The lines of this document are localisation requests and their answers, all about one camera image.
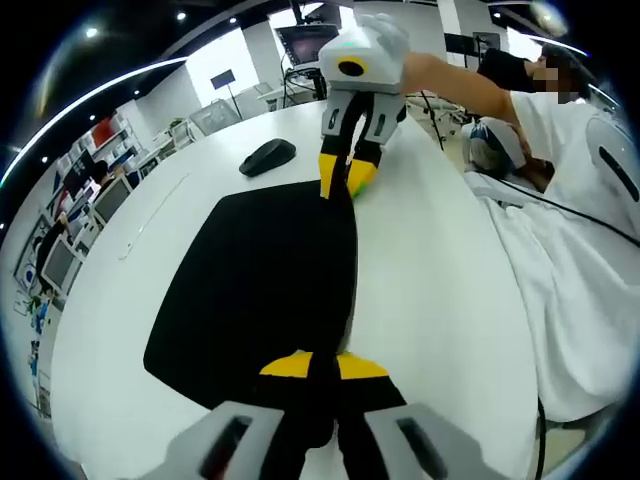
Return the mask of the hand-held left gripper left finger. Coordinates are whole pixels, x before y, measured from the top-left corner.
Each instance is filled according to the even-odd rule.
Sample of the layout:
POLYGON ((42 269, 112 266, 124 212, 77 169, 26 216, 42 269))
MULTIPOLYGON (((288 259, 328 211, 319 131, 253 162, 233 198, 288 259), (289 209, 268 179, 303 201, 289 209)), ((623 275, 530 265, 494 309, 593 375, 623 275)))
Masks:
POLYGON ((297 479, 307 451, 334 429, 335 355, 297 352, 262 368, 169 447, 171 479, 297 479))

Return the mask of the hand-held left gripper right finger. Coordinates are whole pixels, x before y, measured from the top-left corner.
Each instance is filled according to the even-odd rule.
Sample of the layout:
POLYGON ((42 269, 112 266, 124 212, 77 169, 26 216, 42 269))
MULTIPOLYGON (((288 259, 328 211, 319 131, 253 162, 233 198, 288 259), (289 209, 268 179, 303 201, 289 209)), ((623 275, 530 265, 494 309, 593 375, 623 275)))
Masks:
POLYGON ((350 479, 478 479, 480 445, 442 416, 409 404, 388 372, 337 356, 337 438, 350 479))

